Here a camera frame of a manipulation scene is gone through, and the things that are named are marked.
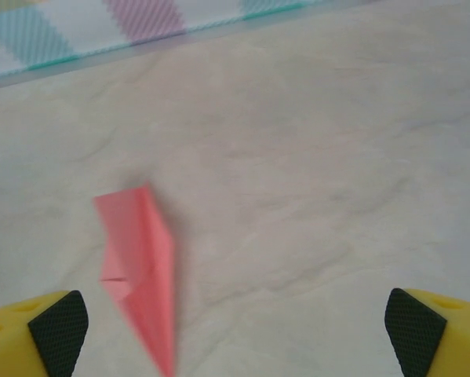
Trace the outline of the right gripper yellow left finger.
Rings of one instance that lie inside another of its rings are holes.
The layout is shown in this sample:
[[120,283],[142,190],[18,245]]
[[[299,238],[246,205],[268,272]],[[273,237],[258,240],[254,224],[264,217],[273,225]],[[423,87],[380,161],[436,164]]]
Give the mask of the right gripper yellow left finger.
[[71,377],[89,326],[80,291],[0,307],[0,377]]

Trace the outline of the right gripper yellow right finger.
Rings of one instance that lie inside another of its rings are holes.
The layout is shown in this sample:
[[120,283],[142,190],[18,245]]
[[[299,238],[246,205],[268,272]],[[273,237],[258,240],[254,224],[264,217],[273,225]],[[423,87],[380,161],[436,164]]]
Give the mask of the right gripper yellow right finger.
[[470,302],[394,288],[384,325],[405,377],[470,377]]

